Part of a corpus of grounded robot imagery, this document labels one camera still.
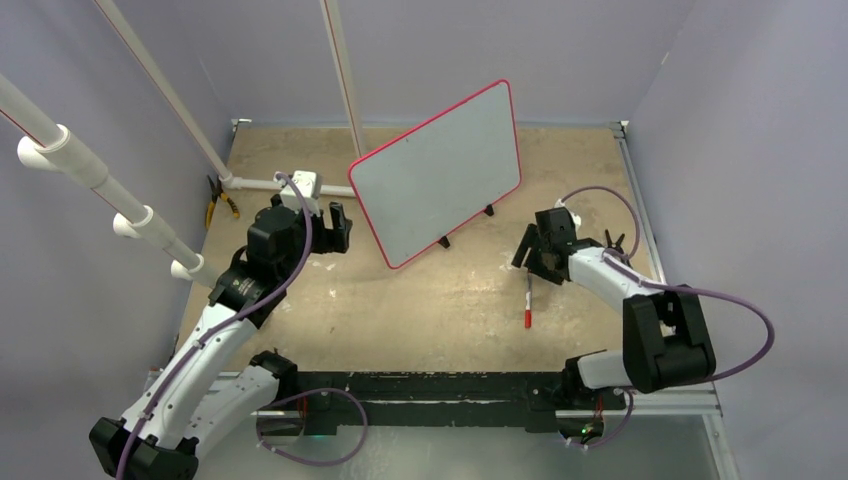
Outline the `red whiteboard marker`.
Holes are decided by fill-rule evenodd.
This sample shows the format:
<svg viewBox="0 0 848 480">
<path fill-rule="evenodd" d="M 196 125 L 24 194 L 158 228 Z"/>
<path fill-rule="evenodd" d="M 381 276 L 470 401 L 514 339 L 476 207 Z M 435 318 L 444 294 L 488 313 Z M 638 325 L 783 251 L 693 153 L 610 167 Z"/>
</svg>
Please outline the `red whiteboard marker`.
<svg viewBox="0 0 848 480">
<path fill-rule="evenodd" d="M 533 324 L 533 280 L 530 272 L 526 273 L 524 328 L 530 329 Z"/>
</svg>

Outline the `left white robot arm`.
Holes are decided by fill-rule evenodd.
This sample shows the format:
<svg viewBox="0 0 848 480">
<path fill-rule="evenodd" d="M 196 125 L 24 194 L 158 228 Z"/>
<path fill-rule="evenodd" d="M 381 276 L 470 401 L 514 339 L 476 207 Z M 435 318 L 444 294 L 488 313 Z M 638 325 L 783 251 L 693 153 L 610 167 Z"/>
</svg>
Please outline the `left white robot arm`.
<svg viewBox="0 0 848 480">
<path fill-rule="evenodd" d="M 328 215 L 332 225 L 326 227 Z M 299 402 L 298 367 L 272 351 L 255 355 L 229 387 L 209 388 L 259 332 L 311 254 L 344 254 L 353 223 L 342 204 L 327 212 L 260 210 L 219 276 L 209 302 L 169 364 L 118 419 L 100 418 L 89 440 L 115 479 L 191 479 L 200 460 L 251 412 Z"/>
</svg>

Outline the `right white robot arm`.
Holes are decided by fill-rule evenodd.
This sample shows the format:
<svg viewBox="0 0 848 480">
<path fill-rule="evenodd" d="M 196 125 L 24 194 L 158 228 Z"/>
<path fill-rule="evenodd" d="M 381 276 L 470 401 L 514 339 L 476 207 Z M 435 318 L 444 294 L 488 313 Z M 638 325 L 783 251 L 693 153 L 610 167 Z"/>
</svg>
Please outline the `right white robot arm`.
<svg viewBox="0 0 848 480">
<path fill-rule="evenodd" d="M 697 295 L 653 284 L 616 255 L 579 237 L 564 207 L 538 211 L 527 225 L 511 261 L 526 272 L 525 328 L 533 325 L 536 279 L 581 286 L 617 312 L 622 326 L 620 349 L 570 358 L 557 385 L 530 387 L 532 409 L 584 407 L 615 387 L 652 393 L 714 374 L 715 353 Z"/>
</svg>

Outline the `red framed whiteboard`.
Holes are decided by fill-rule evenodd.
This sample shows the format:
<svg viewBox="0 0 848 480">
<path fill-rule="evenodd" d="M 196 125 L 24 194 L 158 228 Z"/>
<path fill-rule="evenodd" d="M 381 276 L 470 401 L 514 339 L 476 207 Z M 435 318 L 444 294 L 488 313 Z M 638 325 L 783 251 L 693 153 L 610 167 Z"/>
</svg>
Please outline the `red framed whiteboard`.
<svg viewBox="0 0 848 480">
<path fill-rule="evenodd" d="M 348 180 L 399 269 L 522 181 L 511 84 L 499 79 L 354 161 Z"/>
</svg>

